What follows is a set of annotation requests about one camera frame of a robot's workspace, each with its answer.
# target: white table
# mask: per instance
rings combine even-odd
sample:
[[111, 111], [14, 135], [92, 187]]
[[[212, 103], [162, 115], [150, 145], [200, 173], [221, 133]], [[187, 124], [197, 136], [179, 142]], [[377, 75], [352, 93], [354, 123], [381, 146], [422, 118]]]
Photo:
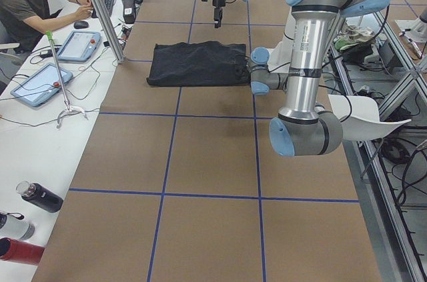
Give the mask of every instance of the white table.
[[[76, 4], [68, 3], [61, 14], [74, 12], [77, 8]], [[121, 24], [120, 19], [123, 20], [122, 10], [121, 0], [116, 0], [111, 16], [114, 27]], [[85, 30], [100, 31], [103, 41], [105, 41], [105, 34], [99, 20], [89, 18], [87, 21], [89, 27]], [[55, 44], [62, 44], [72, 30], [74, 30], [73, 25], [69, 25], [53, 32]], [[115, 30], [118, 34], [121, 25]], [[47, 45], [49, 45], [47, 37], [43, 36], [35, 49]], [[101, 44], [86, 63], [64, 63], [61, 66], [72, 71], [76, 76], [81, 72], [82, 67], [88, 66], [104, 49], [105, 47]], [[33, 65], [29, 62], [30, 58], [32, 56], [26, 60], [18, 73], [31, 75], [44, 64], [53, 63], [53, 59], [48, 58], [38, 65]], [[86, 111], [99, 108], [113, 78], [116, 65], [113, 51], [111, 49], [106, 50], [93, 65], [100, 72], [96, 86], [84, 100], [80, 101], [69, 95], [71, 104], [80, 106]], [[98, 73], [89, 68], [72, 80], [67, 85], [67, 89], [77, 97], [83, 97], [91, 89], [97, 76]], [[10, 98], [10, 91], [16, 85], [16, 83], [11, 82], [0, 99]], [[64, 109], [62, 92], [56, 94], [39, 108], [28, 107], [16, 99], [0, 101], [0, 114], [4, 118], [34, 125], [56, 119]], [[26, 220], [35, 225], [34, 235], [26, 242], [46, 245], [58, 213], [48, 213], [22, 200], [15, 192], [16, 185], [24, 180], [37, 182], [65, 198], [97, 116], [97, 111], [94, 111], [87, 113], [87, 119], [82, 114], [66, 117], [62, 121], [60, 129], [56, 128], [56, 121], [39, 127], [28, 127], [0, 120], [2, 170], [0, 210], [20, 212], [24, 214]], [[1, 280], [7, 282], [30, 281], [36, 268], [32, 265], [0, 261]]]

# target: computer mouse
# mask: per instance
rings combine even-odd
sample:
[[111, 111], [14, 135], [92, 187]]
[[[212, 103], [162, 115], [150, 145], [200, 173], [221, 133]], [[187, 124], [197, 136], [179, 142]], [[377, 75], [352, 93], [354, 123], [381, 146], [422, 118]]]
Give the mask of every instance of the computer mouse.
[[83, 20], [74, 22], [74, 29], [86, 29], [89, 27], [89, 23]]

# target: folded black fabric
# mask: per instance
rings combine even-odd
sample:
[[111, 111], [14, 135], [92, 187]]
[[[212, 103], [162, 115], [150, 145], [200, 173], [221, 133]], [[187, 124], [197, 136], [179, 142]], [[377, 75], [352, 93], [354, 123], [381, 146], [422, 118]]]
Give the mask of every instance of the folded black fabric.
[[217, 41], [156, 45], [147, 82], [160, 87], [203, 87], [249, 83], [246, 45]]

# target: black t-shirt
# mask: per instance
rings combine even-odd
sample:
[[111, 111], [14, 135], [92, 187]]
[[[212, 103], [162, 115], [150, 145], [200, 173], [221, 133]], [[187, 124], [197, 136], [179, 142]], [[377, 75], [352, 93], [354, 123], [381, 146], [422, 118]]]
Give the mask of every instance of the black t-shirt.
[[47, 0], [0, 0], [0, 21], [12, 39], [26, 51], [31, 51], [42, 36], [23, 22], [35, 15], [42, 19], [50, 17]]

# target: tablet device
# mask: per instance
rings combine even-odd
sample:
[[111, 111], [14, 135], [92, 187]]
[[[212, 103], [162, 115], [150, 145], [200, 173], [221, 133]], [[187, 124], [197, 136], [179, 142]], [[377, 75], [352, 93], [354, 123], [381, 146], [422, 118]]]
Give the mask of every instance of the tablet device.
[[[62, 68], [61, 74], [64, 83], [73, 77], [73, 73]], [[48, 63], [14, 88], [11, 94], [30, 107], [38, 107], [54, 96], [60, 89], [56, 66], [53, 63]]]
[[72, 31], [57, 52], [57, 58], [67, 62], [86, 62], [100, 42], [99, 32]]

